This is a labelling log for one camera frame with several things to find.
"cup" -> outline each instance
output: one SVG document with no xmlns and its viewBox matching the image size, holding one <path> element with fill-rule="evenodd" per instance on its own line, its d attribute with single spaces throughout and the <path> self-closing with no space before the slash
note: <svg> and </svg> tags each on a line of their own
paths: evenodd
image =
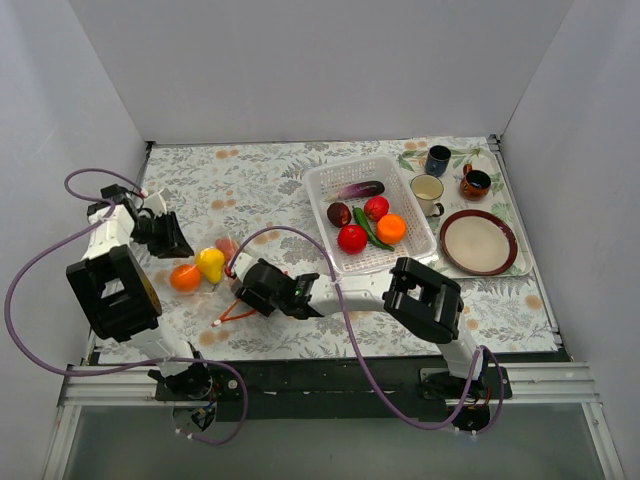
<svg viewBox="0 0 640 480">
<path fill-rule="evenodd" d="M 443 147 L 442 145 L 434 145 L 431 147 L 427 154 L 427 165 L 425 168 L 427 175 L 434 177 L 442 175 L 447 169 L 447 165 L 449 165 L 449 160 L 451 160 L 451 150 L 447 147 Z"/>
<path fill-rule="evenodd" d="M 482 200 L 491 188 L 491 178 L 481 170 L 474 170 L 470 163 L 462 167 L 460 195 L 467 200 Z"/>
<path fill-rule="evenodd" d="M 444 185 L 436 177 L 418 175 L 411 180 L 411 191 L 425 216 L 440 217 L 444 213 L 444 206 L 438 202 L 444 193 Z"/>
</svg>

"plate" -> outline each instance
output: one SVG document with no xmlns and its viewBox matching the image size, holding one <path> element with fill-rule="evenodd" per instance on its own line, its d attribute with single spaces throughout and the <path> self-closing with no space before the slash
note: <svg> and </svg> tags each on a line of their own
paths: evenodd
<svg viewBox="0 0 640 480">
<path fill-rule="evenodd" d="M 440 229 L 440 243 L 456 267 L 474 275 L 503 273 L 518 254 L 513 231 L 482 210 L 463 210 L 447 218 Z"/>
</svg>

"white plastic basket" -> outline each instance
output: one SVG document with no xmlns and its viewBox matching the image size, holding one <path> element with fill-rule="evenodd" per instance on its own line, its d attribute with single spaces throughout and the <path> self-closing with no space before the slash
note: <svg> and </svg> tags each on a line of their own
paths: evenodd
<svg viewBox="0 0 640 480">
<path fill-rule="evenodd" d="M 379 180 L 384 184 L 385 191 L 382 196 L 389 201 L 389 213 L 395 213 L 404 219 L 407 234 L 400 243 L 394 245 L 395 252 L 383 250 L 369 243 L 362 253 L 348 255 L 338 247 L 340 229 L 329 222 L 327 208 L 330 203 L 325 199 L 348 185 L 368 180 Z M 435 253 L 436 239 L 433 232 L 393 158 L 376 155 L 328 163 L 309 170 L 302 181 L 311 200 L 311 208 L 318 222 L 324 246 L 341 274 L 376 272 L 393 267 L 398 257 L 420 260 Z M 367 199 L 340 201 L 353 209 L 364 207 Z M 370 226 L 375 232 L 375 223 L 371 222 Z"/>
</svg>

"white wall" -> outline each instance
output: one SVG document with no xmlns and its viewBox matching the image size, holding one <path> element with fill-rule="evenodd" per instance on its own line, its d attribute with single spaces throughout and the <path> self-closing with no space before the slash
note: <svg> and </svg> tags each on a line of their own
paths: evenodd
<svg viewBox="0 0 640 480">
<path fill-rule="evenodd" d="M 66 0 L 0 0 L 0 292 L 36 252 L 86 225 L 62 180 L 84 166 L 135 176 L 144 143 Z M 109 179 L 78 179 L 85 192 Z M 13 308 L 27 345 L 78 362 L 88 324 L 65 278 L 86 243 L 37 265 Z M 0 478 L 39 478 L 61 378 L 22 357 L 0 329 Z"/>
<path fill-rule="evenodd" d="M 572 0 L 70 0 L 146 140 L 502 133 Z"/>
<path fill-rule="evenodd" d="M 640 4 L 576 0 L 504 136 L 565 342 L 640 478 Z"/>
</svg>

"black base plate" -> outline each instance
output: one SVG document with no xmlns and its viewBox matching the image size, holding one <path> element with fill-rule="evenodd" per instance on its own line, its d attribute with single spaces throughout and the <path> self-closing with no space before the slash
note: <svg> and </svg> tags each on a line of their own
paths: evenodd
<svg viewBox="0 0 640 480">
<path fill-rule="evenodd" d="M 249 390 L 249 419 L 326 419 L 393 417 L 371 391 L 357 360 L 291 360 L 229 362 L 240 372 Z M 389 399 L 406 415 L 422 421 L 441 421 L 448 416 L 444 400 L 423 398 L 420 370 L 443 371 L 446 364 L 438 357 L 373 358 L 367 360 L 374 378 Z M 218 392 L 217 421 L 236 421 L 242 411 L 240 387 L 229 388 L 235 377 L 228 371 L 211 367 L 221 386 Z M 502 374 L 505 398 L 512 392 L 505 369 Z M 495 367 L 487 370 L 493 392 L 499 391 Z M 186 401 L 164 386 L 156 390 L 158 401 Z"/>
</svg>

